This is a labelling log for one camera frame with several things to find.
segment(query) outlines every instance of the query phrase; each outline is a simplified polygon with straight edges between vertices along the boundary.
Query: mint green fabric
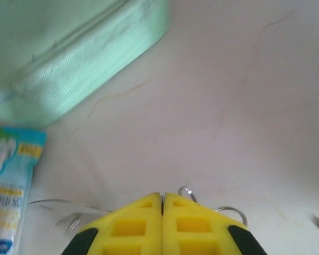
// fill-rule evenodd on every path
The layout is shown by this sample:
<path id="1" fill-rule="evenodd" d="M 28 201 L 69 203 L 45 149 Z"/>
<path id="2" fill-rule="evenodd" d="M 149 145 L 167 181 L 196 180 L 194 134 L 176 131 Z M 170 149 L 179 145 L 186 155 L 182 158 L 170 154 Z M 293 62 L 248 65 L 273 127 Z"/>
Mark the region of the mint green fabric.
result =
<path id="1" fill-rule="evenodd" d="M 44 1 L 58 4 L 64 0 Z M 7 59 L 18 64 L 6 65 L 2 72 L 0 69 L 0 119 L 37 128 L 55 121 L 156 43 L 168 29 L 167 0 L 109 0 L 105 4 L 100 13 L 71 33 L 64 33 L 63 38 L 58 31 L 59 40 L 50 48 L 39 45 L 35 49 L 39 54 L 32 54 L 31 61 L 26 63 L 20 53 L 21 58 Z"/>

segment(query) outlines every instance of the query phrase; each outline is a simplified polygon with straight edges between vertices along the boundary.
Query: mint green pouch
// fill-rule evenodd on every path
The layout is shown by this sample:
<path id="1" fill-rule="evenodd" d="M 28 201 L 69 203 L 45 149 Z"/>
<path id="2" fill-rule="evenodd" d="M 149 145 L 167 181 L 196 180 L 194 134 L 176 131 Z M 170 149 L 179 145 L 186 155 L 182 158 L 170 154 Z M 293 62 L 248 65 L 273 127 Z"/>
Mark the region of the mint green pouch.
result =
<path id="1" fill-rule="evenodd" d="M 0 119 L 51 123 L 168 26 L 167 0 L 0 0 Z"/>

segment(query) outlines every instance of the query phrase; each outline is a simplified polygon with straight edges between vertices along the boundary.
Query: white surface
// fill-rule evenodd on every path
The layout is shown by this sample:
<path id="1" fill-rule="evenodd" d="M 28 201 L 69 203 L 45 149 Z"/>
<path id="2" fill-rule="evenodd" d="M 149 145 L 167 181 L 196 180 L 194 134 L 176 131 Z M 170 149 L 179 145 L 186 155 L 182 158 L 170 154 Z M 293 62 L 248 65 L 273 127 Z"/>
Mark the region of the white surface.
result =
<path id="1" fill-rule="evenodd" d="M 319 254 L 319 1 L 172 8 L 157 45 L 47 129 L 30 199 L 113 210 L 188 185 L 243 210 L 268 254 Z"/>

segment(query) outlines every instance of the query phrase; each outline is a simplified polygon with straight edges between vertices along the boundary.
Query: blue plastic package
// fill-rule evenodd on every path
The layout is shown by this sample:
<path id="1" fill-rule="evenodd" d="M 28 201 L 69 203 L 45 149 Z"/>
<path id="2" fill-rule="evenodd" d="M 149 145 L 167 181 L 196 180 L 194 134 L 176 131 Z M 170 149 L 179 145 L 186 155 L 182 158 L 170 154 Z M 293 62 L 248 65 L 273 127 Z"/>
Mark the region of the blue plastic package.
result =
<path id="1" fill-rule="evenodd" d="M 32 181 L 46 134 L 0 127 L 0 254 L 17 254 Z"/>

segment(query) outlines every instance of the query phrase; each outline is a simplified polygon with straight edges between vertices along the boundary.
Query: yellow label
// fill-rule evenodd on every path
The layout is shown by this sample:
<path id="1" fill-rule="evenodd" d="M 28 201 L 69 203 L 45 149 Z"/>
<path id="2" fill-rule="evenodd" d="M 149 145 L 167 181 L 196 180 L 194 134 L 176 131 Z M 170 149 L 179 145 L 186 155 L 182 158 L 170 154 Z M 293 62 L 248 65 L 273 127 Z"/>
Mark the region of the yellow label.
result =
<path id="1" fill-rule="evenodd" d="M 16 190 L 16 189 L 0 188 L 0 194 L 7 194 L 7 195 L 13 195 L 16 197 L 21 197 L 23 194 L 23 191 Z"/>
<path id="2" fill-rule="evenodd" d="M 43 148 L 39 145 L 21 143 L 18 147 L 18 154 L 39 158 Z"/>

